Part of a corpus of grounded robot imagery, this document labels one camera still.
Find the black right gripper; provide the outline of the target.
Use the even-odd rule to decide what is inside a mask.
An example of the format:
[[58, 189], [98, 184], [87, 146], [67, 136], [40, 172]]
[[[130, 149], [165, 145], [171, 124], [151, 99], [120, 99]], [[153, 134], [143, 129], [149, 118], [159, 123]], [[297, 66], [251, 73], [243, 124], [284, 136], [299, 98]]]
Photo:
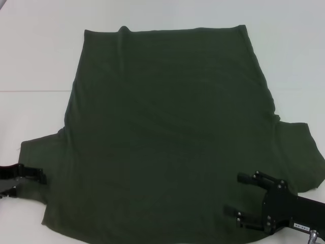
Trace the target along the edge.
[[223, 213], [236, 219], [239, 228], [263, 228], [275, 233], [288, 227], [304, 233], [325, 233], [325, 203], [294, 195], [286, 184], [256, 171], [253, 175], [238, 173], [237, 182], [267, 190], [262, 203], [262, 219], [225, 205]]

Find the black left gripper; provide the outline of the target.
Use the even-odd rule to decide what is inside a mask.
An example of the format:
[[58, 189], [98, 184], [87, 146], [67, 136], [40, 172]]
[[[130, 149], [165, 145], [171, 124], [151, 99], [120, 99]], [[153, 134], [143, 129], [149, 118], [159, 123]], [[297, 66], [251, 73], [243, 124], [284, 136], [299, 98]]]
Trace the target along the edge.
[[22, 164], [0, 166], [0, 199], [16, 198], [16, 186], [21, 179], [32, 180], [40, 184], [47, 183], [43, 169], [26, 167]]

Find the dark green shirt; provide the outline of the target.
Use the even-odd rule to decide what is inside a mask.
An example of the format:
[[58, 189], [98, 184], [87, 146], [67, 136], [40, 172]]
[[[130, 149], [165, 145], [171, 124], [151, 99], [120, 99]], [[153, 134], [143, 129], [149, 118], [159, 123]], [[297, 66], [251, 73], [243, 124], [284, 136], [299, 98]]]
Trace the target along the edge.
[[295, 193], [325, 180], [305, 123], [284, 123], [247, 28], [115, 33], [86, 30], [58, 133], [25, 141], [19, 162], [47, 184], [19, 198], [46, 205], [42, 223], [88, 244], [246, 244], [265, 238], [223, 214], [254, 215], [261, 171]]

